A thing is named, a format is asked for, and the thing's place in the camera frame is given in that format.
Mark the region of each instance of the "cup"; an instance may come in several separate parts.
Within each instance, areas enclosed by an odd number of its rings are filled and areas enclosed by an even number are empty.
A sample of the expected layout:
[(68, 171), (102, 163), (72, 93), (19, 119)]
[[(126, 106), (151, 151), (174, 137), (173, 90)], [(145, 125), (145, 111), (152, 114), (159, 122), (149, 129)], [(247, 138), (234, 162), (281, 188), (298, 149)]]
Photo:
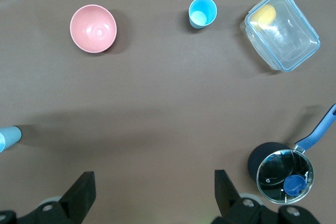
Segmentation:
[(216, 16), (217, 6), (213, 0), (194, 0), (189, 7), (189, 21), (196, 29), (210, 25)]
[(21, 130), (16, 126), (0, 128), (0, 152), (17, 143), (21, 137)]

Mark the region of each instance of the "blue handle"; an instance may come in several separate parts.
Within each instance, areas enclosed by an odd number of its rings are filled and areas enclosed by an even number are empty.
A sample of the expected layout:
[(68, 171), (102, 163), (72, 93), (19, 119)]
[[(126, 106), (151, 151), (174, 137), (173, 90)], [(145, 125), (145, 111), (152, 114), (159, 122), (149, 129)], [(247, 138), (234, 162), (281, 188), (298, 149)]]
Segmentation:
[(325, 114), (321, 122), (319, 122), (319, 124), (312, 131), (312, 133), (310, 133), (310, 135), (299, 140), (295, 144), (303, 148), (305, 151), (308, 150), (323, 137), (325, 132), (329, 129), (329, 127), (335, 120), (336, 120), (336, 104), (334, 104), (330, 108), (330, 110)]

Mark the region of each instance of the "brown table surface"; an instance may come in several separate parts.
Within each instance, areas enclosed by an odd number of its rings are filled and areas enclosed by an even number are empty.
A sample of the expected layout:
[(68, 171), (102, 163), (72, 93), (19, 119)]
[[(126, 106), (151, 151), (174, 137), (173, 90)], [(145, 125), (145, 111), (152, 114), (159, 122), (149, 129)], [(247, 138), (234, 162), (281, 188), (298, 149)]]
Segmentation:
[[(292, 145), (336, 103), (335, 0), (295, 0), (321, 47), (293, 72), (270, 70), (239, 29), (260, 0), (214, 0), (203, 30), (188, 23), (191, 1), (0, 0), (0, 125), (23, 131), (0, 154), (0, 209), (25, 215), (87, 170), (97, 199), (84, 223), (210, 223), (215, 169), (261, 197), (250, 152)], [(69, 32), (87, 4), (118, 26), (97, 55)], [(335, 220), (335, 135), (333, 125), (306, 153), (315, 182), (297, 203), (321, 223)]]

